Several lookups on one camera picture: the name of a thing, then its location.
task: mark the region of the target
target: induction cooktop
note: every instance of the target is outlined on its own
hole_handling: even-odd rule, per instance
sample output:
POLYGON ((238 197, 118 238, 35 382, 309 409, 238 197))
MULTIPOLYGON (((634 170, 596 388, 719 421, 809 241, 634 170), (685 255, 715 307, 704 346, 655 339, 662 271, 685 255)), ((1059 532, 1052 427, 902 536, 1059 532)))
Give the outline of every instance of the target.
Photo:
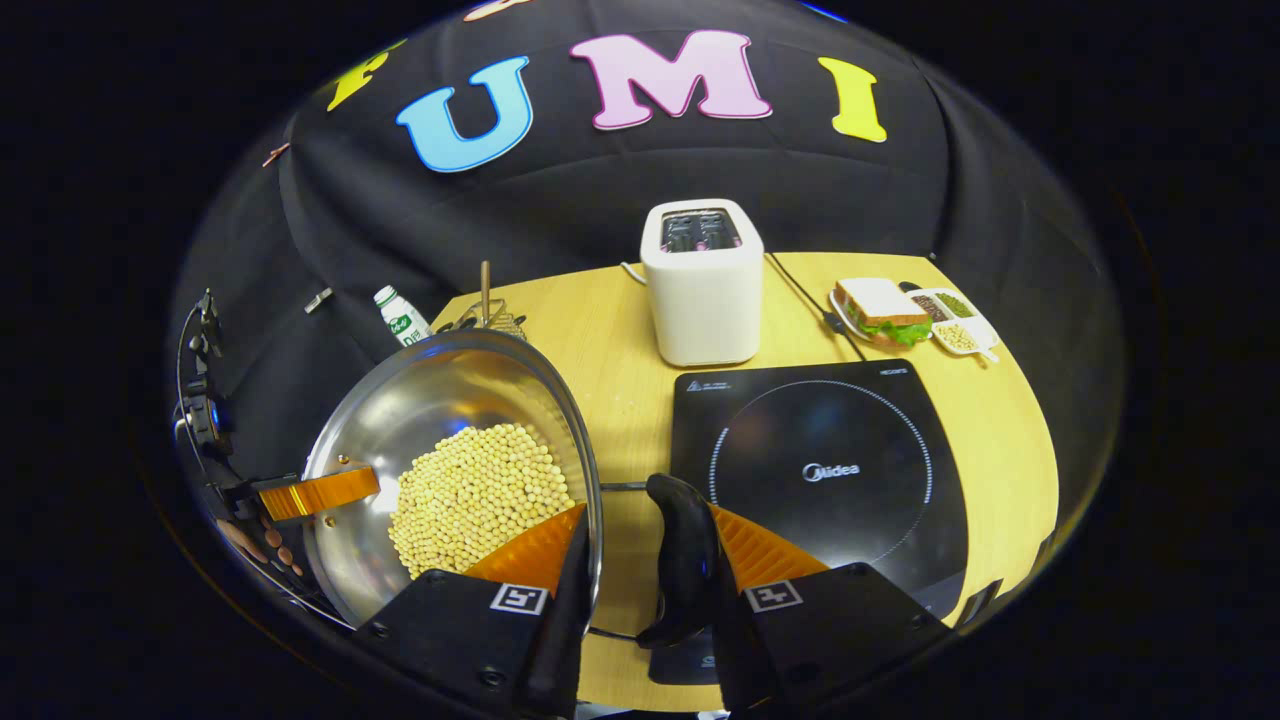
MULTIPOLYGON (((671 474, 829 568, 868 562, 943 618, 969 557, 946 433, 906 360, 686 373, 671 474)), ((654 651, 658 683, 716 683, 710 633, 654 651)))

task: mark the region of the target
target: blue letter u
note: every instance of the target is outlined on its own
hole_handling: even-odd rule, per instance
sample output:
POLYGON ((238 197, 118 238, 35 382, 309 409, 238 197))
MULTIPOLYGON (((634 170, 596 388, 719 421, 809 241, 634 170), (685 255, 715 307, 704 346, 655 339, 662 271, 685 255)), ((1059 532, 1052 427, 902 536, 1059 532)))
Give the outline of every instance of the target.
POLYGON ((534 109, 520 79, 520 69, 527 64, 529 58, 524 55, 508 58, 479 70, 467 81, 485 86, 498 111, 493 129, 480 137, 467 140, 453 127, 448 108, 452 87, 424 95, 401 110, 396 123, 408 128, 422 164, 438 173, 467 170, 493 160, 524 140, 534 124, 534 109))

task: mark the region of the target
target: toaster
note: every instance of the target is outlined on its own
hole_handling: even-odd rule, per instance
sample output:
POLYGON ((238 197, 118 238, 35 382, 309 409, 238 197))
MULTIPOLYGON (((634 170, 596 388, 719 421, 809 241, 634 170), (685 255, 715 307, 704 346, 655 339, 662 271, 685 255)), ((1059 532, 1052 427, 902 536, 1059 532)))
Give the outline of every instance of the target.
POLYGON ((672 365, 730 365, 760 348, 764 245, 732 200, 649 210, 640 240, 658 334, 672 365))

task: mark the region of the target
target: letter m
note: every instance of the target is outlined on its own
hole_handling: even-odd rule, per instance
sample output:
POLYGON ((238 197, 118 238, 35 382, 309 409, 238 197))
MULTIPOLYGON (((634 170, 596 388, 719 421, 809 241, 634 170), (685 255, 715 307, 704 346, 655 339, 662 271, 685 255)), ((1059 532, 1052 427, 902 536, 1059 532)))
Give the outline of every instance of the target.
POLYGON ((591 118, 599 129, 639 126, 653 110, 636 102, 632 85, 678 118, 689 109, 698 81, 707 97, 698 110, 712 118, 765 118, 773 108, 755 90, 746 47, 751 38, 736 32, 699 29, 689 33, 675 60, 667 60, 630 35, 609 35, 579 42, 573 58, 591 64, 600 86, 602 110, 591 118))

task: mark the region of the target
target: midea logo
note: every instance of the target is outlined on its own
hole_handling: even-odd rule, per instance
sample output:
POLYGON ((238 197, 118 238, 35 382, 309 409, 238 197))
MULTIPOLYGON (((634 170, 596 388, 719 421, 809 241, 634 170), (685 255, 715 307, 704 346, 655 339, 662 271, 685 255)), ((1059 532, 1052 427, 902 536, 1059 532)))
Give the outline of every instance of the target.
POLYGON ((810 462, 804 466, 804 470, 801 470, 800 474, 804 475, 804 479, 809 480, 810 483, 817 483, 818 480, 824 480, 827 478, 838 478, 841 475, 856 475, 861 470, 858 468, 858 465, 828 465, 823 468, 817 462, 810 462))

